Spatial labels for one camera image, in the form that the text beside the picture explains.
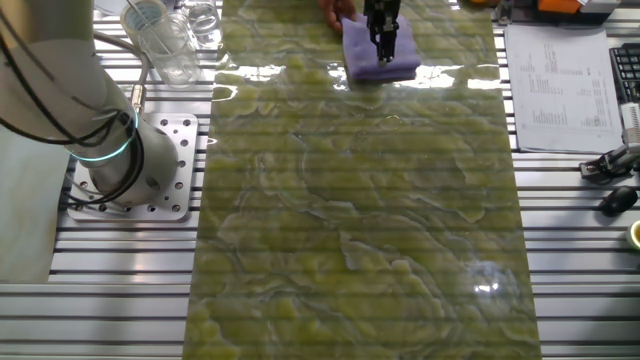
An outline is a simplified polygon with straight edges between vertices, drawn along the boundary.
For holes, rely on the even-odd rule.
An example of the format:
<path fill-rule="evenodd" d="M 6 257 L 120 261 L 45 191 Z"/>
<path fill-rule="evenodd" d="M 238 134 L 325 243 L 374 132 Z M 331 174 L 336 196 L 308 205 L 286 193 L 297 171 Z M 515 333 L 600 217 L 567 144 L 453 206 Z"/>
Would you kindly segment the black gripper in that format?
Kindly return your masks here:
<path fill-rule="evenodd" d="M 363 15 L 368 23 L 386 24 L 383 31 L 383 49 L 381 31 L 377 25 L 369 25 L 370 41 L 376 47 L 377 61 L 390 63 L 395 55 L 395 43 L 399 25 L 395 22 L 399 16 L 400 0 L 365 0 Z"/>

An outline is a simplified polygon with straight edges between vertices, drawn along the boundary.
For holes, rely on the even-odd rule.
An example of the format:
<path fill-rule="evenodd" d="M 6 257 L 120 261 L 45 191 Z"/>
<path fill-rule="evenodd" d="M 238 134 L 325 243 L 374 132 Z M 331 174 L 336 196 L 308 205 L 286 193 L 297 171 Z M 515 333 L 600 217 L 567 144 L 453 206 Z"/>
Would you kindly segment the person hand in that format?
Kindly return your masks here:
<path fill-rule="evenodd" d="M 343 32 L 343 19 L 355 21 L 357 11 L 352 0 L 318 0 L 317 4 L 326 25 L 337 33 Z"/>

